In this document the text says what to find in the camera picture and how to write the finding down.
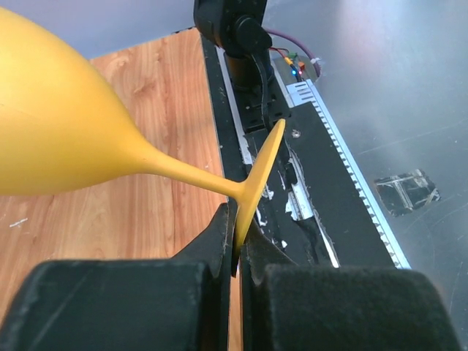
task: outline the gray floor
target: gray floor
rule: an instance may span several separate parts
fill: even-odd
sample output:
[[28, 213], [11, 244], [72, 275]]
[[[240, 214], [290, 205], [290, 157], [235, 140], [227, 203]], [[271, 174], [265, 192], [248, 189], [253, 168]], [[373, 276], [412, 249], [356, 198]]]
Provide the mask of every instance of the gray floor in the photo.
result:
[[[86, 57], [189, 27], [192, 4], [0, 0]], [[439, 188], [438, 203], [388, 221], [411, 266], [440, 289], [465, 347], [467, 18], [464, 0], [269, 0], [265, 15], [322, 59], [318, 89], [369, 184], [420, 168]]]

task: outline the red wire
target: red wire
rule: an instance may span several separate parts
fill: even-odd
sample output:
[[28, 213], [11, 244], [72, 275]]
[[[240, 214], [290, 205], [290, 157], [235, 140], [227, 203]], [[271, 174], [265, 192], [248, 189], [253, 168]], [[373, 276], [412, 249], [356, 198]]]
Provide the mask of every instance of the red wire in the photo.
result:
[[279, 53], [282, 56], [283, 59], [286, 58], [286, 56], [282, 52], [282, 50], [286, 50], [286, 49], [270, 48], [270, 50], [275, 50], [277, 53]]

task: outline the wood grain surface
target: wood grain surface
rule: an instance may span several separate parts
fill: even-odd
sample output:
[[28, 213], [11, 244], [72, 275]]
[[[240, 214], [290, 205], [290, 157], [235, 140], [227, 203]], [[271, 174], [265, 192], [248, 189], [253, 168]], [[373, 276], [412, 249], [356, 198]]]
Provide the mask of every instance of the wood grain surface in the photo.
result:
[[[222, 174], [196, 30], [91, 62], [157, 148]], [[54, 196], [0, 197], [0, 318], [36, 264], [60, 258], [171, 257], [205, 228], [224, 201], [222, 195], [155, 175]], [[238, 286], [232, 289], [237, 296], [230, 349], [240, 350]]]

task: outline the yellow wine glass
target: yellow wine glass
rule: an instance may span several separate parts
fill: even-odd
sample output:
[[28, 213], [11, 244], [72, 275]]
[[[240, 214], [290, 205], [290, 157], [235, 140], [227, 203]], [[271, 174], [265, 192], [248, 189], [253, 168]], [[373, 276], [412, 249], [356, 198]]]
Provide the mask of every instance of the yellow wine glass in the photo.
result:
[[278, 121], [249, 177], [234, 182], [154, 148], [87, 60], [0, 7], [0, 195], [55, 194], [151, 173], [233, 197], [238, 255], [284, 133]]

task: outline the black foam pad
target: black foam pad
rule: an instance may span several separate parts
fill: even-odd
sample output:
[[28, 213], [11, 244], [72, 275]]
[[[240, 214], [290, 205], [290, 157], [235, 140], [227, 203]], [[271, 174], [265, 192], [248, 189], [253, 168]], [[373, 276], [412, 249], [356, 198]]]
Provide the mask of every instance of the black foam pad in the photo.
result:
[[439, 294], [414, 271], [269, 265], [256, 291], [265, 323], [254, 350], [460, 350]]

